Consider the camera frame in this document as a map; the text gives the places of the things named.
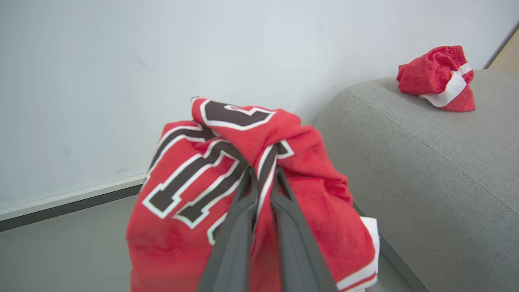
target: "basketball jersey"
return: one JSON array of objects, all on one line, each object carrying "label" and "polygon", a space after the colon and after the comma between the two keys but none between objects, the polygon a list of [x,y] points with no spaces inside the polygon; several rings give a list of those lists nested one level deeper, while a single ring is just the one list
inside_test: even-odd
[{"label": "basketball jersey", "polygon": [[251,292],[281,291],[270,208],[276,165],[284,169],[339,291],[376,280],[373,240],[352,206],[347,178],[334,169],[317,130],[284,110],[205,98],[192,100],[192,116],[164,127],[131,215],[133,292],[195,291],[249,166],[259,185]]}]

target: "sofa cushion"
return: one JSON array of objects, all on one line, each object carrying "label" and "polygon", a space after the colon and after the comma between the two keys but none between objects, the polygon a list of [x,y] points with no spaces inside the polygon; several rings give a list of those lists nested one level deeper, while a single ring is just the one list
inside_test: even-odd
[{"label": "sofa cushion", "polygon": [[476,110],[455,113],[384,78],[340,92],[317,121],[357,206],[432,292],[516,289],[518,83],[477,71]]}]

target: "floor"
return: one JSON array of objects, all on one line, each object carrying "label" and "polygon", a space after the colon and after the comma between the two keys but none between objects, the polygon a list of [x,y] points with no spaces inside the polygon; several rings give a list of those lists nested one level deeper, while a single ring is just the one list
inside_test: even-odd
[{"label": "floor", "polygon": [[[0,233],[0,291],[130,290],[125,230],[136,196]],[[385,256],[374,292],[412,292]]]}]

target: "folded red clothing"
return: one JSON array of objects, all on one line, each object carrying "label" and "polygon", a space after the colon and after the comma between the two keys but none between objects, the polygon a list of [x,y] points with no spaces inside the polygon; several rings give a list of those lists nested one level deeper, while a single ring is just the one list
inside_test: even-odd
[{"label": "folded red clothing", "polygon": [[403,93],[418,95],[442,110],[467,112],[475,110],[469,86],[473,78],[463,48],[443,46],[400,65],[397,81]]},{"label": "folded red clothing", "polygon": [[347,178],[334,169],[317,130],[284,110],[204,98],[193,100],[192,114],[193,121],[165,126],[130,218],[133,292],[195,291],[249,165],[260,188],[252,292],[281,290],[270,208],[276,165],[284,169],[338,289],[376,281],[373,240],[352,206]]}]

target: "printed number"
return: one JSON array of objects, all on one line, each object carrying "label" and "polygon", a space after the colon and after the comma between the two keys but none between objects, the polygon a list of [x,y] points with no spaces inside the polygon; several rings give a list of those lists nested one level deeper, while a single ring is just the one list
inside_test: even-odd
[{"label": "printed number", "polygon": [[193,155],[179,166],[165,182],[157,185],[144,199],[143,204],[158,217],[165,218],[182,201],[182,193],[206,170],[220,164],[224,156],[235,160],[231,169],[218,177],[194,201],[187,203],[174,217],[194,228],[209,214],[208,209],[211,206],[225,195],[232,193],[231,189],[236,188],[237,181],[247,167],[241,153],[228,141],[215,140],[209,145],[204,155],[199,153]]},{"label": "printed number", "polygon": [[206,100],[200,105],[206,125],[245,131],[268,123],[276,113],[260,108],[244,110],[234,105]]},{"label": "printed number", "polygon": [[[204,101],[200,112],[207,126],[228,127],[236,130],[249,130],[268,123],[275,111],[260,108],[244,110],[234,105]],[[160,163],[164,154],[181,139],[193,142],[205,142],[216,138],[211,129],[204,126],[180,126],[164,134],[159,142],[157,153],[153,157],[148,177]],[[280,151],[280,157],[293,154],[288,144]],[[219,200],[233,193],[238,187],[248,163],[241,153],[228,141],[219,139],[213,141],[204,155],[196,154],[178,167],[166,181],[157,185],[143,200],[151,212],[160,218],[165,218],[182,201],[182,193],[210,167],[217,167],[224,156],[235,160],[229,171],[219,176],[196,199],[187,202],[173,218],[184,222],[191,229],[195,228],[209,214],[209,209]],[[208,229],[208,240],[214,244],[216,235],[227,213],[223,214]]]}]

